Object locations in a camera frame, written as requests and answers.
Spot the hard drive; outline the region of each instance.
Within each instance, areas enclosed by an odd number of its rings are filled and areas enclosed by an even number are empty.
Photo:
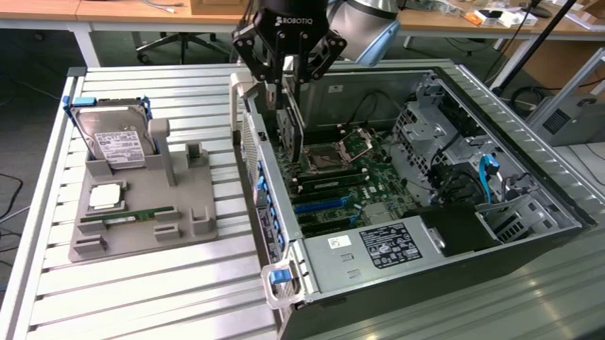
[[[144,166],[144,157],[156,153],[146,130],[150,112],[144,99],[77,98],[69,115],[93,159],[106,160],[112,169]]]

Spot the warning label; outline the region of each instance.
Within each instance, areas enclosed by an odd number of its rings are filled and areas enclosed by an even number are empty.
[[[136,131],[100,132],[94,134],[94,138],[109,164],[144,160]]]
[[[359,235],[377,269],[421,258],[403,223],[365,230]]]

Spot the green circuit board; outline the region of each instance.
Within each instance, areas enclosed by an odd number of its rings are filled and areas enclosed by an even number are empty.
[[[349,163],[335,156],[335,154],[337,155],[332,151],[336,150],[335,143],[321,143],[304,145],[299,163],[291,164],[283,146],[279,142],[273,143],[292,206],[296,208],[297,205],[320,203],[339,198],[345,198],[347,201],[343,207],[296,213],[296,219],[307,237],[396,220],[407,210],[417,208],[412,195],[405,189],[404,181],[388,159],[384,159],[388,154],[383,150],[379,140],[377,137],[371,139],[372,148]],[[365,139],[357,133],[352,133],[344,140],[344,146],[347,153],[353,157],[367,149]],[[319,150],[319,157],[312,154],[315,150]],[[345,187],[336,186],[316,193],[299,193],[296,187],[291,185],[292,179],[317,174],[319,165],[321,174],[365,169],[363,175],[356,177],[363,178],[361,183],[347,183]]]

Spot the office chair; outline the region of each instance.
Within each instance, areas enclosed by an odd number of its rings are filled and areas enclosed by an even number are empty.
[[[209,42],[202,40],[197,35],[201,34],[208,34]],[[216,34],[213,33],[176,33],[173,35],[166,35],[165,32],[160,32],[160,39],[154,40],[153,42],[142,45],[142,42],[140,40],[140,33],[138,32],[132,32],[132,40],[134,41],[134,47],[136,47],[136,54],[137,54],[137,59],[138,62],[142,64],[149,64],[149,57],[144,54],[145,51],[152,50],[153,48],[157,48],[158,46],[164,46],[165,44],[173,43],[176,41],[180,41],[180,64],[185,64],[185,50],[189,47],[189,43],[194,43],[197,45],[201,45],[202,47],[208,48],[209,50],[220,53],[224,55],[224,60],[228,62],[229,58],[229,52],[213,44],[216,42]]]

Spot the motherboard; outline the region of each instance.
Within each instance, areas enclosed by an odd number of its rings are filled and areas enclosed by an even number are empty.
[[[305,237],[396,220],[417,208],[389,163],[395,146],[385,134],[353,127],[340,130],[332,142],[317,138],[317,144],[305,136],[296,163],[279,140],[271,141]]]

